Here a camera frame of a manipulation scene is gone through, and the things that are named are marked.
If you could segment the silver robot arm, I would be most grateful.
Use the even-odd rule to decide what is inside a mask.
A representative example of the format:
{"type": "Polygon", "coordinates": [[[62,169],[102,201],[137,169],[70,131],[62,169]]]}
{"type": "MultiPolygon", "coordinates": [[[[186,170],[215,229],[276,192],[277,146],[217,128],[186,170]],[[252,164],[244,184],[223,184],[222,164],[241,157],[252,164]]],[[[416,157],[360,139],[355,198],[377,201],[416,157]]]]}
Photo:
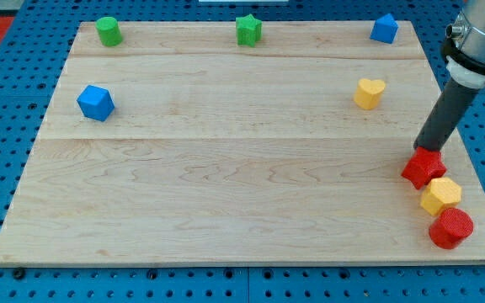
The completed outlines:
{"type": "Polygon", "coordinates": [[[445,30],[441,55],[455,82],[466,88],[485,87],[485,0],[464,4],[445,30]]]}

